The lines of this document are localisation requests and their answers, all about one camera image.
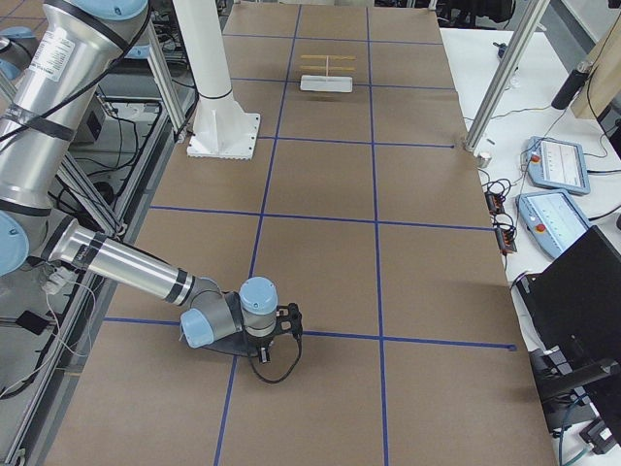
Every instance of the robotic arm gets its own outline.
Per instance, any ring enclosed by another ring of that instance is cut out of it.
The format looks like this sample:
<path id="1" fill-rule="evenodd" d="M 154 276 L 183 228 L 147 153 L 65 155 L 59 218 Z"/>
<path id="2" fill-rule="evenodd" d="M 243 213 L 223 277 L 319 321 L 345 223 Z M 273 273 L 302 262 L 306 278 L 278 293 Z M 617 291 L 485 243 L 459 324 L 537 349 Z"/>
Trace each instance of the robotic arm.
<path id="1" fill-rule="evenodd" d="M 94 86 L 145 31 L 149 8 L 147 0 L 45 0 L 44 11 L 49 29 L 0 119 L 0 276 L 28 256 L 60 260 L 185 308 L 180 322 L 193 348 L 258 354 L 267 362 L 276 335 L 290 332 L 300 345 L 297 306 L 279 306 L 267 279 L 223 293 L 214 281 L 89 231 L 53 208 L 49 187 Z"/>

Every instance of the white desk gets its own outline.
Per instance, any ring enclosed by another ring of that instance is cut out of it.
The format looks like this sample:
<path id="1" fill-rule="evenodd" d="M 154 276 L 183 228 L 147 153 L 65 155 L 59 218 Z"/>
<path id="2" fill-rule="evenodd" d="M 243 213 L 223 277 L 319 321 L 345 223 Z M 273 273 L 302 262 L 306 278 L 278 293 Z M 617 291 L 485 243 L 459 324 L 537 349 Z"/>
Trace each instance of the white desk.
<path id="1" fill-rule="evenodd" d="M 508 44 L 511 32 L 443 29 L 441 33 L 455 87 L 459 92 L 462 113 L 465 117 L 473 118 L 499 63 L 498 49 L 493 43 Z M 566 77 L 567 71 L 545 35 L 536 33 L 522 57 L 513 86 L 505 92 L 494 115 L 502 115 L 511 110 L 549 106 Z M 492 120 L 486 130 L 486 138 L 495 144 L 492 146 L 485 141 L 482 142 L 492 151 L 492 161 L 485 169 L 491 179 L 508 178 L 512 181 L 519 179 L 521 176 L 519 155 L 527 147 L 528 139 L 531 136 L 543 136 L 561 113 L 561 111 L 550 108 L 545 111 L 512 114 Z M 466 123 L 470 126 L 471 122 L 467 120 Z M 604 151 L 599 144 L 601 135 L 602 129 L 596 121 L 577 119 L 571 110 L 565 112 L 548 134 L 559 140 L 578 142 L 585 152 L 603 155 Z M 604 138 L 603 144 L 609 156 L 604 159 L 587 156 L 588 168 L 592 170 L 621 168 L 621 161 L 607 138 Z M 486 181 L 484 175 L 481 175 L 481 179 Z M 619 204 L 621 175 L 590 177 L 590 182 L 590 194 L 581 197 L 574 196 L 578 206 L 587 216 L 604 214 Z M 506 210 L 513 218 L 516 218 L 514 199 L 521 187 L 522 182 L 511 190 L 505 204 Z M 528 178 L 523 183 L 522 192 L 538 190 L 540 188 L 534 187 Z M 615 225 L 617 217 L 618 214 L 615 214 L 595 223 L 621 250 L 621 231 Z M 524 271 L 541 272 L 551 262 L 521 222 L 518 224 L 516 245 L 518 252 L 508 257 L 507 279 L 510 282 Z M 513 301 L 520 316 L 524 340 L 529 350 L 533 350 L 541 343 L 536 338 L 533 324 L 521 299 L 516 291 L 513 293 Z M 564 461 L 571 459 L 584 447 L 584 443 L 577 435 L 583 425 L 585 424 L 577 424 L 566 434 L 563 448 Z M 618 466 L 621 464 L 621 449 L 615 447 L 604 456 L 589 453 L 580 460 L 579 464 Z"/>

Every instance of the computer monitor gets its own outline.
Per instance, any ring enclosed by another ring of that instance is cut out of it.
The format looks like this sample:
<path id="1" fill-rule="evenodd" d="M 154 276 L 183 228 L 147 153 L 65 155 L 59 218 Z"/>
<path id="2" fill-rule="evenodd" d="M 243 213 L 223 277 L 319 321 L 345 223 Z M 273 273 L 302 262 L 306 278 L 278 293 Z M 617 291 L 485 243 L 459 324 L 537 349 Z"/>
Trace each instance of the computer monitor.
<path id="1" fill-rule="evenodd" d="M 597 226 L 529 286 L 529 311 L 548 349 L 558 346 L 574 370 L 604 358 L 621 363 L 621 254 Z M 621 443 L 621 376 L 584 388 Z"/>

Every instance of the white rectangular object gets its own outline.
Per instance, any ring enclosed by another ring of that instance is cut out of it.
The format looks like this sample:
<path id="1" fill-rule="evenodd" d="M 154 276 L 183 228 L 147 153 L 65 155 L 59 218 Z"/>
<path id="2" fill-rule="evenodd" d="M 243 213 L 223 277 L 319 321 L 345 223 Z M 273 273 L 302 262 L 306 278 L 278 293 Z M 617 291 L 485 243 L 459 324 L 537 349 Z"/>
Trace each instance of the white rectangular object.
<path id="1" fill-rule="evenodd" d="M 300 89 L 314 92 L 351 92 L 353 79 L 350 76 L 303 75 Z"/>

